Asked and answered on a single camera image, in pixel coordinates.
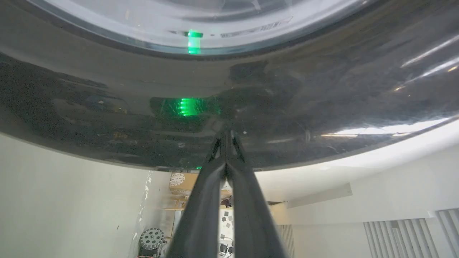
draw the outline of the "white panel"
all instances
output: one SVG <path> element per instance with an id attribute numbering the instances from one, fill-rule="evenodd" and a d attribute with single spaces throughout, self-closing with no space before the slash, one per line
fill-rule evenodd
<path id="1" fill-rule="evenodd" d="M 425 225 L 421 225 L 427 227 L 429 229 L 429 235 L 433 243 L 435 243 L 435 253 L 431 251 L 432 256 L 435 258 L 456 258 L 454 255 L 453 250 L 450 247 L 449 240 L 444 233 L 444 229 L 442 228 L 442 224 L 440 222 L 439 216 L 433 218 L 426 218 L 424 219 Z"/>
<path id="2" fill-rule="evenodd" d="M 451 219 L 453 220 L 454 227 L 456 228 L 456 232 L 459 232 L 459 210 L 458 209 L 449 210 L 449 215 L 451 216 Z"/>
<path id="3" fill-rule="evenodd" d="M 368 245 L 370 246 L 371 256 L 373 258 L 378 258 L 378 255 L 376 254 L 375 240 L 373 239 L 373 235 L 371 234 L 370 223 L 364 222 L 364 227 L 365 232 L 367 233 Z"/>
<path id="4" fill-rule="evenodd" d="M 459 235 L 454 226 L 453 219 L 448 211 L 440 211 L 438 212 L 440 215 L 440 222 L 443 225 L 445 233 L 449 239 L 449 244 L 454 251 L 456 257 L 459 256 Z"/>
<path id="5" fill-rule="evenodd" d="M 390 221 L 386 221 L 385 223 L 386 223 L 387 232 L 389 234 L 389 239 L 391 241 L 394 258 L 400 258 L 400 253 L 398 251 L 397 242 L 394 237 L 394 232 L 392 231 L 392 223 Z"/>
<path id="6" fill-rule="evenodd" d="M 402 233 L 402 244 L 406 248 L 406 252 L 408 254 L 408 258 L 416 258 L 414 254 L 413 247 L 411 245 L 411 240 L 408 235 L 408 230 L 406 229 L 406 225 L 403 220 L 398 220 L 398 226 L 400 228 L 400 232 Z"/>
<path id="7" fill-rule="evenodd" d="M 412 219 L 411 220 L 411 222 L 413 223 L 414 232 L 416 233 L 416 236 L 418 237 L 419 246 L 421 248 L 421 251 L 424 257 L 432 258 L 431 252 L 427 245 L 427 239 L 425 238 L 425 233 L 422 230 L 421 223 L 419 222 L 420 220 L 423 220 L 423 219 Z"/>
<path id="8" fill-rule="evenodd" d="M 378 234 L 379 245 L 381 246 L 382 256 L 383 258 L 389 258 L 389 254 L 387 252 L 386 241 L 384 239 L 384 235 L 382 234 L 381 224 L 379 222 L 375 222 L 376 233 Z"/>
<path id="9" fill-rule="evenodd" d="M 403 243 L 402 233 L 400 232 L 400 229 L 393 228 L 392 231 L 394 232 L 394 238 L 395 238 L 395 241 L 397 242 L 397 247 L 399 250 L 400 257 L 408 258 L 408 252 L 406 251 L 406 246 Z"/>
<path id="10" fill-rule="evenodd" d="M 420 219 L 420 224 L 422 231 L 424 232 L 425 240 L 427 241 L 427 246 L 429 247 L 432 258 L 438 258 L 437 247 L 434 244 L 432 235 L 430 233 L 429 227 L 427 226 L 425 219 Z"/>
<path id="11" fill-rule="evenodd" d="M 421 248 L 419 246 L 418 237 L 414 232 L 413 224 L 411 223 L 410 219 L 405 220 L 405 225 L 408 231 L 409 239 L 411 240 L 411 246 L 413 247 L 414 254 L 416 258 L 424 258 L 421 252 Z"/>
<path id="12" fill-rule="evenodd" d="M 290 258 L 295 258 L 295 246 L 293 240 L 292 225 L 276 225 L 279 238 L 284 245 L 284 250 Z"/>
<path id="13" fill-rule="evenodd" d="M 378 255 L 378 258 L 382 258 L 381 245 L 379 244 L 379 238 L 378 238 L 378 234 L 376 233 L 376 227 L 375 227 L 374 222 L 370 222 L 370 228 L 371 228 L 371 235 L 373 236 L 373 240 L 375 241 L 376 254 Z"/>
<path id="14" fill-rule="evenodd" d="M 381 225 L 382 234 L 384 236 L 384 240 L 386 241 L 386 248 L 387 248 L 388 257 L 395 258 L 394 250 L 393 250 L 392 244 L 391 244 L 391 238 L 389 237 L 389 232 L 392 233 L 392 231 L 389 231 L 391 229 L 391 227 L 388 230 L 387 224 L 386 224 L 385 221 L 380 221 L 379 224 Z"/>

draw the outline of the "white wall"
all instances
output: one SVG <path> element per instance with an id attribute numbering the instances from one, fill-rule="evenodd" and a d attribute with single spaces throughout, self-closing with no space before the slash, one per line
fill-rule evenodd
<path id="1" fill-rule="evenodd" d="M 352 196 L 287 209 L 292 224 L 428 218 L 459 208 L 459 145 L 351 181 Z"/>
<path id="2" fill-rule="evenodd" d="M 3 257 L 135 257 L 143 228 L 164 216 L 168 173 L 84 160 L 4 135 L 0 146 Z"/>
<path id="3" fill-rule="evenodd" d="M 296 258 L 371 258 L 362 223 L 293 225 Z"/>
<path id="4" fill-rule="evenodd" d="M 351 196 L 287 209 L 297 258 L 371 257 L 362 222 L 429 218 L 459 208 L 458 157 L 456 145 L 351 181 Z M 426 221 L 440 257 L 451 257 L 437 219 Z"/>

